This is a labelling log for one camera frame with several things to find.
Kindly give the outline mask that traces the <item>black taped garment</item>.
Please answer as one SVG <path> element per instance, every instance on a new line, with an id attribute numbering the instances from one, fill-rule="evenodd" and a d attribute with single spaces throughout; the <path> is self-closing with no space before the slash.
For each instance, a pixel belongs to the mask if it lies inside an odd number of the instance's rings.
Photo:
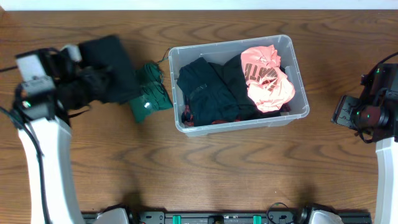
<path id="1" fill-rule="evenodd" d="M 78 47 L 82 56 L 81 70 L 86 67 L 108 69 L 109 87 L 105 99 L 100 102 L 123 104 L 141 96 L 135 69 L 118 36 L 108 35 L 89 40 L 78 44 Z"/>

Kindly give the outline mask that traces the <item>red plaid flannel shirt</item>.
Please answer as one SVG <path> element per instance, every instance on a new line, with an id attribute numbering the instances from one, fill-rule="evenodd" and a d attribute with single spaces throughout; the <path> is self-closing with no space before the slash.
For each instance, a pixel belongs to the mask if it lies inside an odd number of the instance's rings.
<path id="1" fill-rule="evenodd" d="M 282 107 L 279 110 L 279 113 L 289 113 L 291 111 L 290 106 L 286 103 L 284 105 L 282 105 Z M 188 127 L 192 127 L 194 126 L 194 119 L 193 119 L 193 113 L 190 110 L 190 106 L 189 105 L 185 105 L 185 109 L 181 115 L 181 120 L 182 123 Z M 224 124 L 227 123 L 227 121 L 225 120 L 215 120 L 213 121 L 211 124 Z"/>

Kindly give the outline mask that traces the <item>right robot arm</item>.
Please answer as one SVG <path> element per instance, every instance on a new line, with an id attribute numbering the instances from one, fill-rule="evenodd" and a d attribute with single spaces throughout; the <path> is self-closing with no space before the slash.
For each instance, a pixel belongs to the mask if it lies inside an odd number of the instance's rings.
<path id="1" fill-rule="evenodd" d="M 397 64 L 375 64 L 361 77 L 357 98 L 340 98 L 331 122 L 355 131 L 366 144 L 375 144 L 378 164 L 376 214 L 380 224 L 397 223 Z"/>

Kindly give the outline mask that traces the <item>pink printed t-shirt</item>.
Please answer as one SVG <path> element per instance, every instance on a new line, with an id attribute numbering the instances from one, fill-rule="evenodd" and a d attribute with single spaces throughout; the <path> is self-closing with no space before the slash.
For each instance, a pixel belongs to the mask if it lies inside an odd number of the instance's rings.
<path id="1" fill-rule="evenodd" d="M 241 53 L 248 97 L 263 113 L 281 109 L 295 96 L 294 85 L 280 64 L 281 57 L 273 45 L 251 47 Z"/>

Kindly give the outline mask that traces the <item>dark navy garment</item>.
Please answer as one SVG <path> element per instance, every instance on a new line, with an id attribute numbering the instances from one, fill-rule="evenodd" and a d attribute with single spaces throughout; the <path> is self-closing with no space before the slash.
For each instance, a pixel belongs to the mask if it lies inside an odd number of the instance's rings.
<path id="1" fill-rule="evenodd" d="M 204 58 L 182 67 L 177 85 L 188 99 L 194 126 L 207 126 L 215 121 L 232 122 L 238 118 L 235 97 Z"/>

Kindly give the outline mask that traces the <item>green garment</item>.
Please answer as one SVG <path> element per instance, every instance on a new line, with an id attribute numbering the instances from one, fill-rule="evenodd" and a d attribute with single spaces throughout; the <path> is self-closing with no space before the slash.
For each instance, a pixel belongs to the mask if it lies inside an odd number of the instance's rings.
<path id="1" fill-rule="evenodd" d="M 166 50 L 161 60 L 146 63 L 142 68 L 136 70 L 141 96 L 129 101 L 129 107 L 136 123 L 142 123 L 152 113 L 173 107 L 164 87 L 164 72 L 160 68 L 160 63 L 168 59 L 169 50 L 170 48 Z"/>

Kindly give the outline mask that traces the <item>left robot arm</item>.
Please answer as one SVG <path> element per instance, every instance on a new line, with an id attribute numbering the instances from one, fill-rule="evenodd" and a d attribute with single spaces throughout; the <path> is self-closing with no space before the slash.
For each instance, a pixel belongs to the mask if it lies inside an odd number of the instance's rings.
<path id="1" fill-rule="evenodd" d="M 22 142 L 28 172 L 32 223 L 84 223 L 70 162 L 70 120 L 91 102 L 119 103 L 135 95 L 125 50 L 68 45 L 16 56 L 22 82 L 9 117 Z"/>

